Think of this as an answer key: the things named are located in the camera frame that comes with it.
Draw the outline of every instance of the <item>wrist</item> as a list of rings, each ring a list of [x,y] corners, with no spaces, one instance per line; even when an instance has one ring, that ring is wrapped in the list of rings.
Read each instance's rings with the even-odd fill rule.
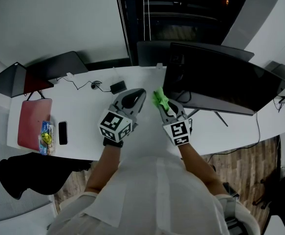
[[[191,147],[191,144],[190,143],[185,143],[185,144],[179,145],[178,149],[179,149],[179,151],[182,151],[184,149],[188,149],[189,147]]]
[[[120,142],[114,142],[108,138],[104,138],[103,140],[103,145],[106,146],[106,145],[111,145],[111,146],[115,146],[115,147],[118,147],[118,148],[122,148],[123,147],[123,144],[124,142],[123,141],[120,141]]]

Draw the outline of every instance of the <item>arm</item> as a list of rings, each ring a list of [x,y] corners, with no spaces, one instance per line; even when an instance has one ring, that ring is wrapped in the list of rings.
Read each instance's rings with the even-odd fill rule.
[[[222,185],[213,168],[187,143],[178,146],[186,170],[197,176],[208,188],[211,194],[227,194],[228,192]]]
[[[118,169],[121,148],[107,144],[91,173],[85,191],[99,193]]]

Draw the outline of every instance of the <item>wrist strap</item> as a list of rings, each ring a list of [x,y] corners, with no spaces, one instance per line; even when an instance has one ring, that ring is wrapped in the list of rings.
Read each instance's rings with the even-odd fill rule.
[[[107,144],[109,145],[112,145],[112,146],[115,146],[115,147],[119,147],[119,148],[122,148],[123,147],[123,144],[124,142],[123,141],[120,141],[120,142],[114,142],[108,138],[104,138],[103,139],[103,145],[106,146]]]

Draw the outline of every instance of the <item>green object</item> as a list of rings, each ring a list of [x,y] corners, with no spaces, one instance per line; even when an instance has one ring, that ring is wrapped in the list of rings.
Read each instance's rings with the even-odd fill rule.
[[[51,144],[52,142],[52,137],[51,135],[49,135],[47,132],[41,133],[41,137],[43,139],[43,141],[47,144]]]
[[[163,88],[158,88],[155,92],[153,92],[152,102],[156,107],[162,105],[164,110],[167,112],[170,109],[168,105],[168,98],[164,95]]]

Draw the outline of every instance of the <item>snack package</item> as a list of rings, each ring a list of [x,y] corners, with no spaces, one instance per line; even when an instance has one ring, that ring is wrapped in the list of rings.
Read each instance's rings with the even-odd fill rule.
[[[54,155],[55,153],[55,126],[48,121],[43,121],[41,132],[38,136],[39,152],[43,155]]]

